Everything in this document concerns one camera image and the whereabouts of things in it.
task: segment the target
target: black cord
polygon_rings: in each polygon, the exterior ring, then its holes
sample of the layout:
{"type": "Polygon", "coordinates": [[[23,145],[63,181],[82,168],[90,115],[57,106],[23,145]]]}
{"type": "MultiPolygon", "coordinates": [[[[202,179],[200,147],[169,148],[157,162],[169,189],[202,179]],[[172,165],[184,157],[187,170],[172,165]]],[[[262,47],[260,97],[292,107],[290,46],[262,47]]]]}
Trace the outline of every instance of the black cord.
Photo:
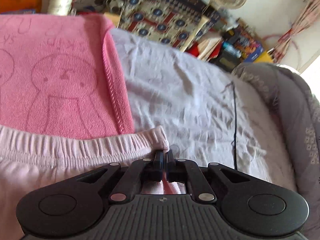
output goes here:
{"type": "Polygon", "coordinates": [[[236,90],[235,90],[235,84],[231,82],[232,84],[232,89],[233,89],[233,102],[235,106],[235,133],[233,136],[234,139],[234,145],[233,145],[233,165],[235,170],[238,170],[238,165],[237,165],[237,148],[236,148],[236,140],[237,140],[237,109],[236,109],[236,90]]]}

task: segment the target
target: wall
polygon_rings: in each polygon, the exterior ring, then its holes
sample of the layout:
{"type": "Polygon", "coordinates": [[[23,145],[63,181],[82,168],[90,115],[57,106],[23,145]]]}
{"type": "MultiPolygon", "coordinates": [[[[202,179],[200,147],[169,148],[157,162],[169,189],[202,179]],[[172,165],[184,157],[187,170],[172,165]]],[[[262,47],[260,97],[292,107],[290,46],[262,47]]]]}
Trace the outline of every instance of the wall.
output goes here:
{"type": "MultiPolygon", "coordinates": [[[[44,11],[47,6],[44,0],[44,11]]],[[[247,0],[240,9],[233,10],[235,17],[243,18],[248,24],[255,27],[261,36],[283,34],[290,29],[291,23],[305,7],[307,0],[247,0]]],[[[313,55],[320,52],[320,22],[310,29],[299,34],[294,40],[299,46],[301,60],[300,67],[308,64],[313,55]]],[[[268,40],[270,47],[276,44],[277,38],[268,40]]],[[[290,47],[282,63],[298,68],[298,56],[294,47],[290,47]]]]}

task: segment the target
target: elastic waistband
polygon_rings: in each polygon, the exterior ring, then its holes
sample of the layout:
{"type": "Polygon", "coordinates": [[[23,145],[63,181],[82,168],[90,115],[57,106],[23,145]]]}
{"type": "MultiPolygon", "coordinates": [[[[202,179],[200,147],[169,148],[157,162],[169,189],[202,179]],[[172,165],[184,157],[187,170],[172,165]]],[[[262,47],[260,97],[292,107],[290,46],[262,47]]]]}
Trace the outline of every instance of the elastic waistband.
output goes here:
{"type": "Polygon", "coordinates": [[[74,168],[119,162],[129,165],[152,150],[169,149],[161,126],[92,140],[38,135],[0,125],[0,159],[45,167],[74,168]]]}

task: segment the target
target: pink curtain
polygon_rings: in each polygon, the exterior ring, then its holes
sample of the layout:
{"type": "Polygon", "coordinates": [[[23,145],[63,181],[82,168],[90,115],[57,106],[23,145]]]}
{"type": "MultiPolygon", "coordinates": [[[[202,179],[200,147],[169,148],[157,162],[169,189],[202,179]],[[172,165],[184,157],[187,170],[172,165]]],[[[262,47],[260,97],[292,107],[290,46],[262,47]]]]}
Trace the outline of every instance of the pink curtain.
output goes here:
{"type": "Polygon", "coordinates": [[[309,0],[307,6],[293,23],[292,28],[279,40],[273,52],[275,63],[280,63],[287,53],[294,35],[309,28],[320,16],[320,0],[309,0]]]}

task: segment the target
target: white bed sheet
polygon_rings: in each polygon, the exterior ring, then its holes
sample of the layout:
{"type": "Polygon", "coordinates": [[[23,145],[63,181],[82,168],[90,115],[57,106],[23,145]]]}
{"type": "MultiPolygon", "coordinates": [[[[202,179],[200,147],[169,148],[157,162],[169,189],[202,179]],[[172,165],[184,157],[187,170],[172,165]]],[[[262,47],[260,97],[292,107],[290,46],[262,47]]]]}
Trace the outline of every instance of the white bed sheet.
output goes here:
{"type": "Polygon", "coordinates": [[[249,84],[187,53],[112,30],[136,132],[162,125],[176,158],[234,167],[296,191],[293,168],[268,109],[249,84]]]}

